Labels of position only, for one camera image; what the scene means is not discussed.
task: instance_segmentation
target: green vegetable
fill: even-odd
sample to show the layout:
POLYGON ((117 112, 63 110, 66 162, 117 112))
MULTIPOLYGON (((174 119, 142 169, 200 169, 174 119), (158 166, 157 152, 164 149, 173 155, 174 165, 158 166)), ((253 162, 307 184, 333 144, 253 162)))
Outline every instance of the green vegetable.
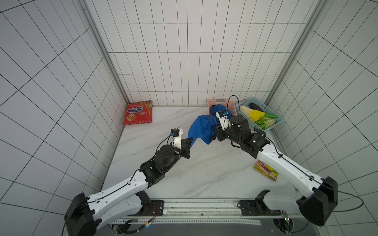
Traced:
POLYGON ((278 118, 278 116, 273 115, 273 114, 269 114, 269 113, 265 113, 264 116, 265 116, 265 117, 270 117, 270 118, 278 118))
POLYGON ((272 127, 275 123, 276 123, 276 120, 270 117, 264 117, 256 121, 256 124, 263 130, 266 130, 267 128, 272 127))
POLYGON ((260 120, 256 121, 256 124, 262 125, 264 122, 266 122, 267 120, 270 120, 270 119, 271 118, 269 118, 269 117, 261 118, 260 120))

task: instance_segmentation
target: plastic basket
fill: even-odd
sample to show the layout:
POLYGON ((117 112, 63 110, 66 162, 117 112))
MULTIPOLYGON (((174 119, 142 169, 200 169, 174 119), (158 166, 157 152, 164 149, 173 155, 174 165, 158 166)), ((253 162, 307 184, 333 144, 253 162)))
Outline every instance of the plastic basket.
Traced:
POLYGON ((228 109, 230 109, 231 113, 235 116, 237 115, 236 113, 236 108, 235 108, 235 103, 233 100, 230 100, 227 104, 227 100, 224 100, 224 99, 209 99, 208 100, 208 107, 209 107, 209 115, 210 114, 210 108, 212 105, 218 105, 218 104, 222 104, 223 106, 226 106, 228 109))
POLYGON ((244 105, 248 108, 249 107, 249 104, 253 102, 254 104, 256 104, 257 106, 259 106, 265 113, 269 113, 269 114, 272 114, 272 115, 276 115, 278 116, 278 118, 275 118, 276 120, 276 123, 267 128, 266 130, 263 130, 262 128, 260 128, 260 126, 258 126, 255 122, 253 122, 246 114, 244 114, 242 111, 239 111, 239 104, 236 105, 236 111, 239 115, 243 116, 245 119, 247 119, 248 121, 248 124, 249 124, 249 127, 251 130, 254 130, 255 128, 258 128, 260 130, 263 130, 264 132, 267 132, 271 129, 273 129, 276 125, 278 125, 279 123, 281 123, 283 121, 282 117, 280 117, 279 115, 277 115, 277 113, 275 113, 274 111, 272 111, 269 107, 267 107, 264 103, 260 102, 257 98, 255 97, 251 97, 250 99, 248 100, 245 100, 245 101, 242 101, 240 103, 240 106, 244 105))

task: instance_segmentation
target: marble tabletop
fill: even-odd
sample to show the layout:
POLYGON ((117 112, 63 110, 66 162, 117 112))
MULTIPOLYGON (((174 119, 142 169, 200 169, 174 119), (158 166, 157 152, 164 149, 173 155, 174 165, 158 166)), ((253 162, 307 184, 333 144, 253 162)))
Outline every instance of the marble tabletop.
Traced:
MULTIPOLYGON (((207 107, 153 107, 152 123, 125 126, 102 189, 130 177, 172 128, 182 128, 181 137, 187 138, 193 121, 207 113, 207 107)), ((150 198, 251 198, 264 189, 294 192, 282 175, 274 182, 253 169, 257 160, 228 140, 207 145, 197 139, 190 152, 189 159, 180 159, 146 190, 150 198)))

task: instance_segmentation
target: snack package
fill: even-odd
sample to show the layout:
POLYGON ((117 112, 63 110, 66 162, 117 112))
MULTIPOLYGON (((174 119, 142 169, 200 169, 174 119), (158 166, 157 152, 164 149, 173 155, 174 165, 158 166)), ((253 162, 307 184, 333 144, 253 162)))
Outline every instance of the snack package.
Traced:
POLYGON ((152 122, 152 101, 141 101, 127 104, 123 125, 134 125, 152 122))
POLYGON ((275 171, 272 167, 270 167, 268 164, 265 164, 262 161, 258 161, 256 165, 253 167, 255 170, 259 171, 269 179, 276 181, 278 177, 278 172, 275 171))

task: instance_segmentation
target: white tile wall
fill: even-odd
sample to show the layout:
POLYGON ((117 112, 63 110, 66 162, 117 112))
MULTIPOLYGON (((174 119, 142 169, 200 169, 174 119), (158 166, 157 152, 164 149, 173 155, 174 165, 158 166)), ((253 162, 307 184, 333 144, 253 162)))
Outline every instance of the white tile wall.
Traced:
MULTIPOLYGON (((377 5, 330 0, 269 104, 286 120, 276 131, 287 154, 366 201, 330 217, 330 236, 378 229, 377 5)), ((336 210, 360 203, 340 193, 336 210)))
POLYGON ((86 0, 133 102, 265 100, 317 0, 86 0))
POLYGON ((100 188, 125 100, 76 0, 0 11, 0 234, 59 235, 71 199, 100 188))

